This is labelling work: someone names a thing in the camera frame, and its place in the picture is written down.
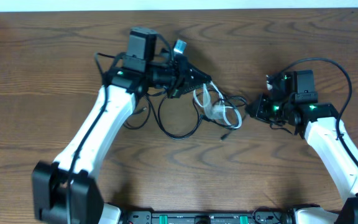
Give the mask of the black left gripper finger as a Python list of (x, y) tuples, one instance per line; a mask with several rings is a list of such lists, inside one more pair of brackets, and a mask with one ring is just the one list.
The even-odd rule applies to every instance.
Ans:
[(190, 62), (187, 63), (187, 66), (188, 66), (187, 82), (189, 84), (204, 84), (204, 83), (209, 83), (212, 80), (210, 75), (201, 71)]
[(174, 86), (174, 98), (179, 98), (184, 94), (187, 94), (193, 90), (202, 88), (204, 85), (210, 84), (210, 82), (204, 83), (191, 83), (191, 82), (178, 82)]

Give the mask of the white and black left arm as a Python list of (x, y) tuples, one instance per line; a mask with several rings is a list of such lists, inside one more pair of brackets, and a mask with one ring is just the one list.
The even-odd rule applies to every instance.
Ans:
[(104, 158), (117, 132), (149, 88), (178, 98), (211, 81), (183, 55), (164, 62), (120, 53), (101, 72), (96, 102), (75, 137), (51, 164), (32, 173), (35, 218), (44, 223), (119, 223), (122, 210), (104, 202), (97, 186)]

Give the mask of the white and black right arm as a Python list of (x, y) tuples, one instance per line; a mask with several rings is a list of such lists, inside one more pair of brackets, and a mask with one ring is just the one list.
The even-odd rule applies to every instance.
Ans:
[(316, 93), (292, 93), (281, 99), (262, 94), (246, 112), (272, 129), (294, 126), (322, 160), (344, 203), (339, 213), (317, 205), (293, 208), (282, 223), (358, 223), (358, 149), (332, 104), (318, 103)]

